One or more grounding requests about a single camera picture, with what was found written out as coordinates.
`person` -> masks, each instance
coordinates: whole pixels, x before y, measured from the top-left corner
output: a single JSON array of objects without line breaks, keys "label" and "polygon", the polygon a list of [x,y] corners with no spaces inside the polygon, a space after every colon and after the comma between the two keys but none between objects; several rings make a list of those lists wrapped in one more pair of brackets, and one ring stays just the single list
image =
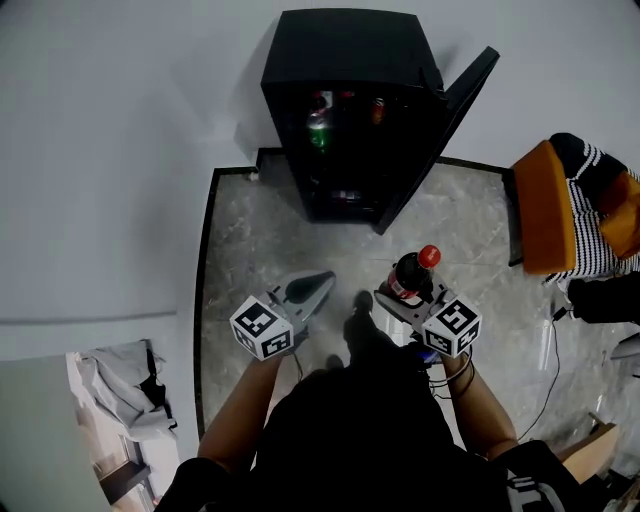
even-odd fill
[{"label": "person", "polygon": [[466,451],[456,446],[419,358],[377,329],[372,306],[360,292],[344,325],[349,366],[314,371],[266,426],[283,356],[252,361],[156,510],[581,509],[577,482],[543,442],[518,445],[466,355],[442,357],[457,375],[448,387]]}]

